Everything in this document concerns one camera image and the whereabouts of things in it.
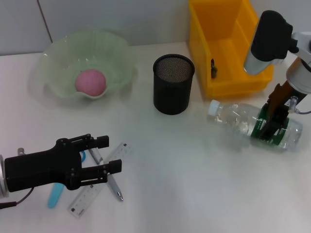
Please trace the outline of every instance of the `plastic water bottle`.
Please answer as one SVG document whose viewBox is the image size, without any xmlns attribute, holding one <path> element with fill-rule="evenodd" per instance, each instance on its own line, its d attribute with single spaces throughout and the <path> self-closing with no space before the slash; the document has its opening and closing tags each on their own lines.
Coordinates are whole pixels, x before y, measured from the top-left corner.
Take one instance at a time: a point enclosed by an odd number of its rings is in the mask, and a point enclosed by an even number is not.
<svg viewBox="0 0 311 233">
<path fill-rule="evenodd" d="M 260 108 L 244 103 L 223 104 L 212 100 L 208 114 L 215 122 L 253 138 L 257 137 L 266 123 L 266 116 Z M 302 124 L 287 118 L 283 128 L 278 129 L 272 138 L 265 142 L 284 150 L 294 149 L 301 133 Z"/>
</svg>

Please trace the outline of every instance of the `white wall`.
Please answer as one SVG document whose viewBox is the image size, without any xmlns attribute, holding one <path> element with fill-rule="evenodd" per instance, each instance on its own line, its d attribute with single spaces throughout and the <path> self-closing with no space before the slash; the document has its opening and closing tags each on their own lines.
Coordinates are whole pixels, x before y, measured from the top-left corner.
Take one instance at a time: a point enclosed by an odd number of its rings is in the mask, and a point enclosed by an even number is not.
<svg viewBox="0 0 311 233">
<path fill-rule="evenodd" d="M 311 0 L 250 0 L 258 16 L 265 10 L 279 12 L 295 32 L 311 32 Z"/>
<path fill-rule="evenodd" d="M 311 31 L 311 0 L 250 0 L 257 14 L 276 10 L 295 31 Z M 132 45 L 185 41 L 188 0 L 40 0 L 53 40 L 77 30 L 109 29 Z M 36 0 L 0 0 L 0 55 L 50 44 Z"/>
<path fill-rule="evenodd" d="M 40 0 L 53 41 L 78 30 L 108 29 L 132 45 L 185 41 L 188 0 Z"/>
<path fill-rule="evenodd" d="M 48 44 L 36 0 L 0 0 L 0 55 L 39 52 Z"/>
</svg>

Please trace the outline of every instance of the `bottle cap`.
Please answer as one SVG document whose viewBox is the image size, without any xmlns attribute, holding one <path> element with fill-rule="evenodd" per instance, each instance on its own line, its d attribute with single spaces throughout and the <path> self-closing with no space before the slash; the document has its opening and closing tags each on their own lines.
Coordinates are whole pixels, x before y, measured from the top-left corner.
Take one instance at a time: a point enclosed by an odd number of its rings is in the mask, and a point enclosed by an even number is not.
<svg viewBox="0 0 311 233">
<path fill-rule="evenodd" d="M 212 100 L 210 105 L 209 105 L 209 109 L 208 109 L 208 114 L 211 116 L 215 116 L 217 113 L 217 109 L 219 107 L 220 102 L 217 100 Z"/>
</svg>

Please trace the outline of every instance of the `black mesh pen holder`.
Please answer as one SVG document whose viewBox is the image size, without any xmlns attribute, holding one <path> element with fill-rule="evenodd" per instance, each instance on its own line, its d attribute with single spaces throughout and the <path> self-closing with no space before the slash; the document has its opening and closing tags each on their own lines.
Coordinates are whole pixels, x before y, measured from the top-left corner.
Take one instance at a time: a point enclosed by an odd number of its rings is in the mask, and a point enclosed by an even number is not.
<svg viewBox="0 0 311 233">
<path fill-rule="evenodd" d="M 167 54 L 154 64 L 154 105 L 160 112 L 176 115 L 189 104 L 194 65 L 179 54 Z"/>
</svg>

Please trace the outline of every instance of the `cable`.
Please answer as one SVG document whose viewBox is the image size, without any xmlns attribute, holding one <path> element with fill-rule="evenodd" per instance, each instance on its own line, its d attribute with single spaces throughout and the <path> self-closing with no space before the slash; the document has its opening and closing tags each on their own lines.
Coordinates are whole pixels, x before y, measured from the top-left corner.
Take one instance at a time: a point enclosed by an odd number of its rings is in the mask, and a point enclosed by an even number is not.
<svg viewBox="0 0 311 233">
<path fill-rule="evenodd" d="M 301 115 L 307 115 L 307 114 L 310 114 L 311 111 L 308 111 L 308 112 L 301 112 L 301 111 L 299 111 L 298 109 L 296 109 L 296 110 L 295 110 L 295 113 L 301 114 Z"/>
<path fill-rule="evenodd" d="M 0 203 L 0 209 L 4 209 L 4 208 L 9 208 L 9 207 L 13 207 L 13 206 L 17 206 L 18 204 L 21 204 L 26 198 L 29 197 L 29 195 L 32 193 L 32 191 L 34 190 L 34 188 L 31 188 L 31 190 L 27 193 L 26 196 L 24 196 L 20 201 L 16 202 L 4 202 L 4 203 Z"/>
<path fill-rule="evenodd" d="M 29 193 L 27 193 L 26 196 L 24 196 L 20 201 L 16 202 L 16 205 L 21 204 L 23 201 L 25 201 L 26 198 L 29 197 L 29 195 L 33 192 L 34 188 L 31 188 L 31 190 L 29 191 Z"/>
</svg>

